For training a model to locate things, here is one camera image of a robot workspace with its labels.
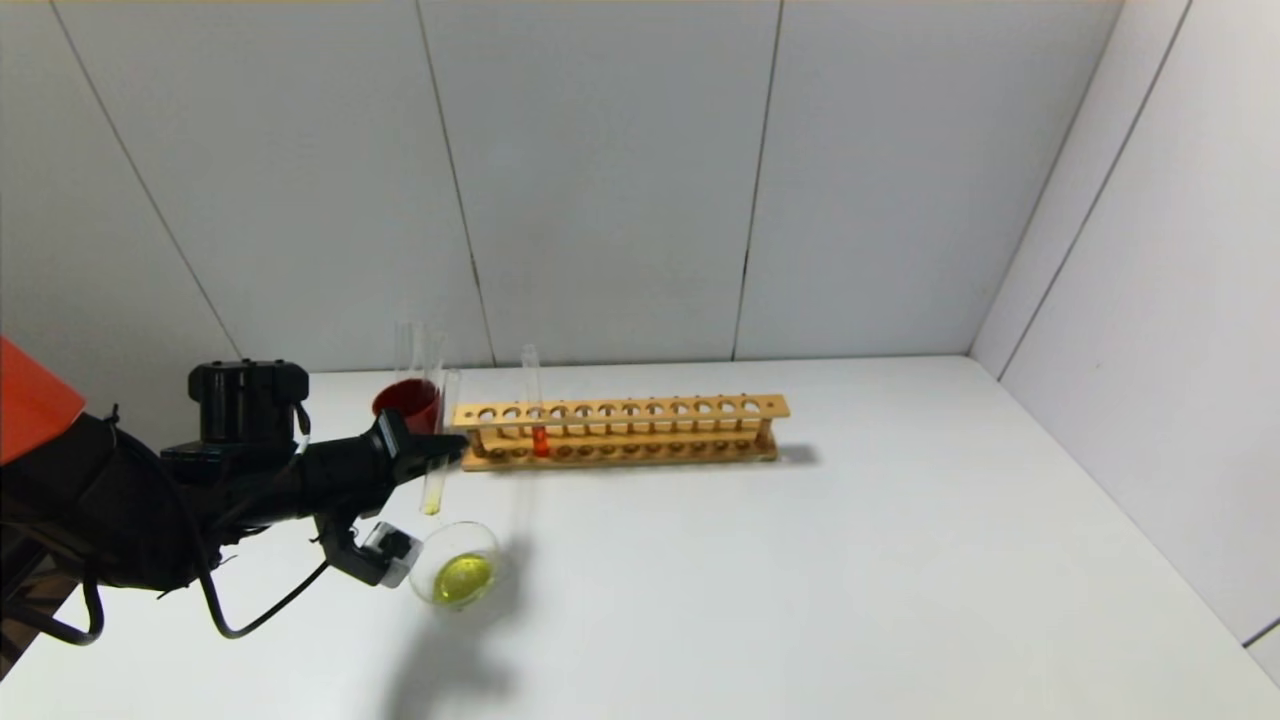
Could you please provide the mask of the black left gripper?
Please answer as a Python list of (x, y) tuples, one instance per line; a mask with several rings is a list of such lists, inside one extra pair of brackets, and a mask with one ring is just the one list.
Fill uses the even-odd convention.
[(375, 518), (397, 488), (426, 466), (460, 462), (468, 446), (466, 436), (412, 434), (394, 411), (358, 436), (316, 441), (310, 432), (297, 452), (297, 516)]

